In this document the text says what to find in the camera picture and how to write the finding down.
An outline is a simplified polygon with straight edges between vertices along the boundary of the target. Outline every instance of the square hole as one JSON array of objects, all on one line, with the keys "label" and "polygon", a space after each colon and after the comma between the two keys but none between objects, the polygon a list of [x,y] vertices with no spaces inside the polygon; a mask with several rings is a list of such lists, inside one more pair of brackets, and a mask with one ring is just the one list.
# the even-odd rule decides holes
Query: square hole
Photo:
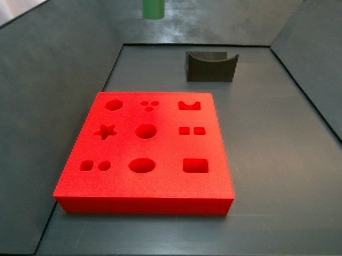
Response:
[{"label": "square hole", "polygon": [[208,160],[200,158],[184,158],[183,159],[183,171],[187,173],[207,173],[208,172]]},{"label": "square hole", "polygon": [[205,128],[204,127],[195,127],[193,128],[195,135],[205,135]]},{"label": "square hole", "polygon": [[179,127],[180,135],[189,135],[189,127]]}]

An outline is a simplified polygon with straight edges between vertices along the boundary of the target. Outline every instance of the shape sorter board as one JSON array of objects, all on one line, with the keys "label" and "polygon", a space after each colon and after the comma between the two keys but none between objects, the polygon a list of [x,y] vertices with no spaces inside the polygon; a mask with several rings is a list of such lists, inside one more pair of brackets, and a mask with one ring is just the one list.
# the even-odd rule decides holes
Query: shape sorter board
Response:
[{"label": "shape sorter board", "polygon": [[53,196],[69,213],[227,214],[209,93],[99,93]]}]

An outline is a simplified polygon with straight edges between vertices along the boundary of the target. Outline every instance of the gray floor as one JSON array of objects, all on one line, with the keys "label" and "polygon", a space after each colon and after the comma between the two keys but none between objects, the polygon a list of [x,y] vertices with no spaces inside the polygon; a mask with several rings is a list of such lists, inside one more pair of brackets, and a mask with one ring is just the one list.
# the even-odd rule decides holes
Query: gray floor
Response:
[{"label": "gray floor", "polygon": [[[187,83],[188,50],[240,54],[235,79]],[[68,215],[38,254],[342,254],[342,149],[268,48],[124,47],[107,91],[213,94],[236,200],[227,217]]]}]

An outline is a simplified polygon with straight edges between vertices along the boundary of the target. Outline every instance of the small circular hole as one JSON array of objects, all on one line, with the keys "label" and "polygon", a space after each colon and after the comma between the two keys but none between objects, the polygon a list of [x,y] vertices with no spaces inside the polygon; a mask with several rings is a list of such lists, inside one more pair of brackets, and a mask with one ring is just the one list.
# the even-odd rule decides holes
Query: small circular hole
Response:
[{"label": "small circular hole", "polygon": [[120,100],[111,100],[105,103],[105,108],[115,111],[123,107],[123,102]]},{"label": "small circular hole", "polygon": [[151,139],[156,134],[156,127],[152,124],[141,124],[136,128],[135,134],[141,139]]},{"label": "small circular hole", "polygon": [[81,171],[91,171],[92,167],[93,167],[93,161],[91,161],[91,160],[85,160],[80,164]]},{"label": "small circular hole", "polygon": [[100,171],[108,171],[111,168],[111,162],[109,161],[103,161],[99,163],[99,170]]},{"label": "small circular hole", "polygon": [[136,173],[147,173],[155,169],[155,162],[148,158],[137,158],[131,161],[128,167]]}]

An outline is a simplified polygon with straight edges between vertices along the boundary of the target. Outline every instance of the arch-shaped block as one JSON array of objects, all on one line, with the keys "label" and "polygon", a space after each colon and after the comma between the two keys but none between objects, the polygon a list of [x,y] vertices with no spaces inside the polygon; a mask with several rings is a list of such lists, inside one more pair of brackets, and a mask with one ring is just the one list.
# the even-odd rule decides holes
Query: arch-shaped block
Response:
[{"label": "arch-shaped block", "polygon": [[227,58],[227,52],[187,52],[187,81],[231,82],[237,58]]}]

